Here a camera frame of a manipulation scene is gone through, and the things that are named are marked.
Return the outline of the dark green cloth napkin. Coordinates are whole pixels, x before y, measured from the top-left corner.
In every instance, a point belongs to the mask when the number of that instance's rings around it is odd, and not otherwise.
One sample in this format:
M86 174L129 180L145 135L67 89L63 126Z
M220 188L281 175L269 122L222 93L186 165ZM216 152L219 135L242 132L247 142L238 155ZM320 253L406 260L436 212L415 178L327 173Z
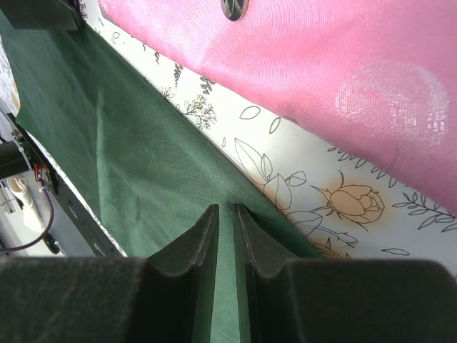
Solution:
M130 257L147 257L219 206L212 342L252 342L238 315L234 207L246 206L301 257L316 251L190 121L90 27L15 29L1 38L17 117Z

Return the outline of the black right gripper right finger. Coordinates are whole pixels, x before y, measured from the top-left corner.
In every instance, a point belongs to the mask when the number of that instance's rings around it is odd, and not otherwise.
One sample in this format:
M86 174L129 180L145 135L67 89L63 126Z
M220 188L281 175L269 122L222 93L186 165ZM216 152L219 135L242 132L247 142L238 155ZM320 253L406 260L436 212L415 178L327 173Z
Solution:
M454 342L456 281L439 263L302 259L234 208L242 342Z

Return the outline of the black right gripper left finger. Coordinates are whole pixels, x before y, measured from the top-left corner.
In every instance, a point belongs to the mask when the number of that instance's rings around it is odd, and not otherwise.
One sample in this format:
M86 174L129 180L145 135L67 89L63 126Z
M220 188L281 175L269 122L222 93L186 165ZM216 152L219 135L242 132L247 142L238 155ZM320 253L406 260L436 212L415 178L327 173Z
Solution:
M208 342L219 207L147 258L1 260L3 342Z

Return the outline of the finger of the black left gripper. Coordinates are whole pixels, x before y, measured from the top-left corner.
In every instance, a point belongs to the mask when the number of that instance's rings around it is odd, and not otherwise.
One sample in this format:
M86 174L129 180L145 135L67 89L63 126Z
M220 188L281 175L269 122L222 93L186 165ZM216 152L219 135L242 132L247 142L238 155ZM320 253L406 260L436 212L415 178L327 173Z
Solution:
M81 27L74 1L1 0L1 12L15 29L76 31Z

